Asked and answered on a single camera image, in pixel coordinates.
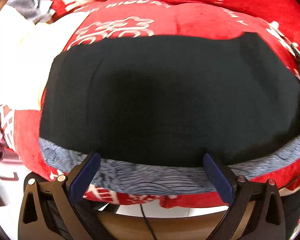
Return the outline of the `black pants patterned waistband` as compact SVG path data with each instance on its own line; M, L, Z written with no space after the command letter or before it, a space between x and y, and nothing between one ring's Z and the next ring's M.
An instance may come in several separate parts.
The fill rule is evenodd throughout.
M256 33L80 44L52 63L39 145L63 172L98 153L115 192L206 193L205 154L250 179L300 159L300 80Z

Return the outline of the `cream folded cloth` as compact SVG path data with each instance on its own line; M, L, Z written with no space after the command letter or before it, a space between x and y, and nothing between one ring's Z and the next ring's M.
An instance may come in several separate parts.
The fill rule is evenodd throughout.
M54 58L87 18L68 14L54 23L26 20L13 7L0 11L0 105L39 110Z

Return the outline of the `grey crumpled garment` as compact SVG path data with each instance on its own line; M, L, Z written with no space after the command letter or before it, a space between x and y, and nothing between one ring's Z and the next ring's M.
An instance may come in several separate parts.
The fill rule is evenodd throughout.
M56 11L51 0L8 0L6 5L13 7L25 19L37 23L48 23Z

